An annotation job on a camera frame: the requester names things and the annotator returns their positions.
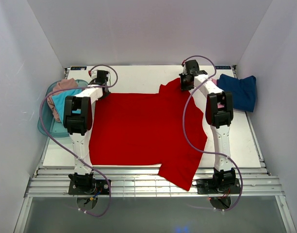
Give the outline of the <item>red t shirt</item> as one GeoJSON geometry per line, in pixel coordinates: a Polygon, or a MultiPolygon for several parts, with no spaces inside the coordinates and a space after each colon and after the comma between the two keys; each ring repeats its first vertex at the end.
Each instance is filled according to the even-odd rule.
{"type": "Polygon", "coordinates": [[[111,93],[96,101],[91,163],[159,164],[159,176],[189,190],[207,142],[203,112],[189,96],[174,79],[156,94],[111,93]]]}

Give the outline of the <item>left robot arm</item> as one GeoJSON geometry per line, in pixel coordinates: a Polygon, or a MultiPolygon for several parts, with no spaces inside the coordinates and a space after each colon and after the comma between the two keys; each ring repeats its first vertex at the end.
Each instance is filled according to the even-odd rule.
{"type": "Polygon", "coordinates": [[[89,155],[89,141],[92,134],[95,102],[109,94],[107,87],[110,73],[105,70],[89,71],[92,78],[87,89],[65,98],[63,125],[72,141],[74,173],[71,179],[70,194],[96,194],[101,188],[93,177],[89,155]]]}

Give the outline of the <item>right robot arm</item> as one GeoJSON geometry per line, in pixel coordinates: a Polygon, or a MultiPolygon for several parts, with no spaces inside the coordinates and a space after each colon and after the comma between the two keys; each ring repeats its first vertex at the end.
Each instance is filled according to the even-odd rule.
{"type": "Polygon", "coordinates": [[[229,139],[233,120],[232,93],[217,87],[208,73],[199,68],[196,60],[184,60],[181,65],[183,67],[180,74],[181,90],[193,90],[193,92],[199,90],[206,97],[205,119],[210,125],[214,139],[213,177],[199,181],[197,186],[205,191],[214,190],[223,193],[236,182],[229,139]]]}

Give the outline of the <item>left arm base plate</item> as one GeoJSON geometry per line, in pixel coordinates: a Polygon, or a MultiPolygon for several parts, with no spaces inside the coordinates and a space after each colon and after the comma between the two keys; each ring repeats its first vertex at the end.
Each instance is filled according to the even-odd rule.
{"type": "Polygon", "coordinates": [[[69,184],[68,194],[69,195],[109,195],[110,188],[109,184],[105,180],[95,180],[89,184],[80,184],[71,181],[69,184]]]}

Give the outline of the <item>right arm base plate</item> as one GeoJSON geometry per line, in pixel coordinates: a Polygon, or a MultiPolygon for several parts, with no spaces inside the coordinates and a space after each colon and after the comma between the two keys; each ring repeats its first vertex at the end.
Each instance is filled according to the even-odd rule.
{"type": "Polygon", "coordinates": [[[198,194],[239,194],[241,190],[238,179],[233,184],[216,184],[213,179],[196,179],[191,186],[197,189],[198,194]]]}

